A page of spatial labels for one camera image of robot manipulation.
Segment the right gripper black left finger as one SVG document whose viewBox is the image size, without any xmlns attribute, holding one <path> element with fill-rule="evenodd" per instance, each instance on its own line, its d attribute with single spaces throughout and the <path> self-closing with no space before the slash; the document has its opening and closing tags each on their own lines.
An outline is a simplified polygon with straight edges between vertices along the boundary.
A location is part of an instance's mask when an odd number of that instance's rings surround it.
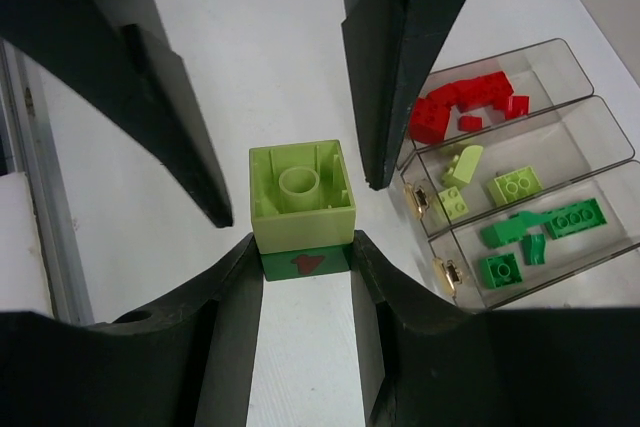
<svg viewBox="0 0 640 427">
<path fill-rule="evenodd" d="M 5 426 L 242 426 L 263 297 L 252 236 L 110 323 L 1 316 Z"/>
</svg>

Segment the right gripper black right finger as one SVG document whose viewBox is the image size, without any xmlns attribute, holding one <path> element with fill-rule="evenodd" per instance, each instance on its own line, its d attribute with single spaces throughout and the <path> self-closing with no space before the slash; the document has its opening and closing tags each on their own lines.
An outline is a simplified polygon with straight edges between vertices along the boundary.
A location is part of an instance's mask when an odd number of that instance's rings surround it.
<svg viewBox="0 0 640 427">
<path fill-rule="evenodd" d="M 350 249 L 370 426 L 635 426 L 635 308 L 464 311 L 363 232 Z"/>
</svg>

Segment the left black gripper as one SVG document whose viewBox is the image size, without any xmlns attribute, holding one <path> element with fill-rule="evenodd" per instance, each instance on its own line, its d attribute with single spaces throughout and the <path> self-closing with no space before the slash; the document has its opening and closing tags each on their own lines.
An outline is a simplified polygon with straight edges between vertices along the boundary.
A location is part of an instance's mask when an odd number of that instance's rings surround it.
<svg viewBox="0 0 640 427">
<path fill-rule="evenodd" d="M 217 227 L 232 203 L 154 0 L 1 0 L 1 36 L 154 156 Z"/>
</svg>

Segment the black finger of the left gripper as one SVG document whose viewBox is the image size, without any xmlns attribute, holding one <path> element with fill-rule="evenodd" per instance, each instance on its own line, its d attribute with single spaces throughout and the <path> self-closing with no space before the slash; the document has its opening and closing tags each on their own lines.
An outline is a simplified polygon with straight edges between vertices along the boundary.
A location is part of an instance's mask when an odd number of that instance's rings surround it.
<svg viewBox="0 0 640 427">
<path fill-rule="evenodd" d="M 415 100 L 466 0 L 344 0 L 341 24 L 365 179 L 389 186 Z"/>
</svg>

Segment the red lego brick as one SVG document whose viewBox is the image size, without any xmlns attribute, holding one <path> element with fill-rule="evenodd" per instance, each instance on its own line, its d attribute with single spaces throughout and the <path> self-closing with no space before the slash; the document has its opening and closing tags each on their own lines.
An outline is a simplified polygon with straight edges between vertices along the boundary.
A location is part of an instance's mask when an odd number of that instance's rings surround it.
<svg viewBox="0 0 640 427">
<path fill-rule="evenodd" d="M 529 114 L 530 97 L 516 95 L 504 71 L 495 71 L 470 79 L 447 83 L 418 97 L 409 121 L 409 137 L 422 144 L 443 142 L 454 111 L 456 120 L 471 112 L 491 108 L 502 115 L 505 121 Z"/>
</svg>

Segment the dark green lego cluster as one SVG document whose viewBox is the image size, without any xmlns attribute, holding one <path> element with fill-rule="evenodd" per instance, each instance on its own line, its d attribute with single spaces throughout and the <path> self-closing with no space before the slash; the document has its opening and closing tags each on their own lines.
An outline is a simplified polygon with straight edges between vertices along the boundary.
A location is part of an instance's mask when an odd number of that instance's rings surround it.
<svg viewBox="0 0 640 427">
<path fill-rule="evenodd" d="M 490 253 L 478 261 L 478 269 L 488 289 L 503 289 L 523 282 L 515 248 L 529 235 L 530 229 L 542 226 L 549 219 L 549 214 L 521 211 L 480 229 L 480 240 Z"/>
</svg>

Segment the dark green square lego brick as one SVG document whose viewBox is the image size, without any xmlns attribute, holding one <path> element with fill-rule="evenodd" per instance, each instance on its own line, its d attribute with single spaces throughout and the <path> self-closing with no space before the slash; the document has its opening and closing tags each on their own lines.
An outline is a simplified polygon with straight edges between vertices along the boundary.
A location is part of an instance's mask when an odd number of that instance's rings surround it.
<svg viewBox="0 0 640 427">
<path fill-rule="evenodd" d="M 334 245 L 321 248 L 261 254 L 261 263 L 267 281 L 329 275 L 350 269 L 352 245 Z"/>
</svg>

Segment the small red lego wedge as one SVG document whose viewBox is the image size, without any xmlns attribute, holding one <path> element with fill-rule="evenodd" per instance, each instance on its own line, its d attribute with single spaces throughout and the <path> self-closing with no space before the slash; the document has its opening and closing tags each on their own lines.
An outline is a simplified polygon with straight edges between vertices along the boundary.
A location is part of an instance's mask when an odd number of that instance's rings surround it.
<svg viewBox="0 0 640 427">
<path fill-rule="evenodd" d="M 464 115 L 458 119 L 458 129 L 463 132 L 476 132 L 484 127 L 483 119 L 477 116 Z"/>
</svg>

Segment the light green 2x3 lego brick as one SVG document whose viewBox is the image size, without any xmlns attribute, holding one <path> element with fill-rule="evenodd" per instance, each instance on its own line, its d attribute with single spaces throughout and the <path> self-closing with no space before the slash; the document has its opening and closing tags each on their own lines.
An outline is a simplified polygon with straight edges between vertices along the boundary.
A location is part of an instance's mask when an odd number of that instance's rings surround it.
<svg viewBox="0 0 640 427">
<path fill-rule="evenodd" d="M 531 166 L 500 175 L 487 184 L 487 190 L 497 207 L 502 207 L 543 190 L 542 184 Z"/>
</svg>

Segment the light green square lego brick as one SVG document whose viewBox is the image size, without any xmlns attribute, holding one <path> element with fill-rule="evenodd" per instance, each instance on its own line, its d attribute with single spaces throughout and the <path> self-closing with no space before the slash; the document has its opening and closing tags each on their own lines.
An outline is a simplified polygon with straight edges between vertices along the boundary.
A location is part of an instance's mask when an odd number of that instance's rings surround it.
<svg viewBox="0 0 640 427">
<path fill-rule="evenodd" d="M 263 255 L 346 245 L 356 205 L 337 140 L 249 150 L 250 213 Z"/>
</svg>

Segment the green 2x4 lego brick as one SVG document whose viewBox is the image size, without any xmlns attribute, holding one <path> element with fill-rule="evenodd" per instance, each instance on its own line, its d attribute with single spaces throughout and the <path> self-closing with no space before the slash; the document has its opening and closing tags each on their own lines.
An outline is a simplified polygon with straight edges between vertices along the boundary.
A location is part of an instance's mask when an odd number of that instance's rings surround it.
<svg viewBox="0 0 640 427">
<path fill-rule="evenodd" d="M 596 198 L 578 201 L 546 212 L 544 229 L 552 240 L 591 230 L 607 224 Z"/>
</svg>

